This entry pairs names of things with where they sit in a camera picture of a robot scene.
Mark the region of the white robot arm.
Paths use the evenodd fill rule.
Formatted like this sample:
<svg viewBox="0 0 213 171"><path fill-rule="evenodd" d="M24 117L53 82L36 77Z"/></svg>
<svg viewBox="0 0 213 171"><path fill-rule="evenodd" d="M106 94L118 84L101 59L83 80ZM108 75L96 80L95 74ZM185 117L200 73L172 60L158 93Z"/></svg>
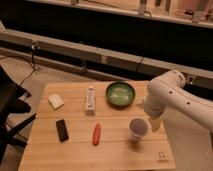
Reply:
<svg viewBox="0 0 213 171"><path fill-rule="evenodd" d="M141 106L149 116L153 132L159 129L160 117L169 106L213 133L213 102L185 91L185 84L185 76L178 70L170 70L147 83L147 95Z"/></svg>

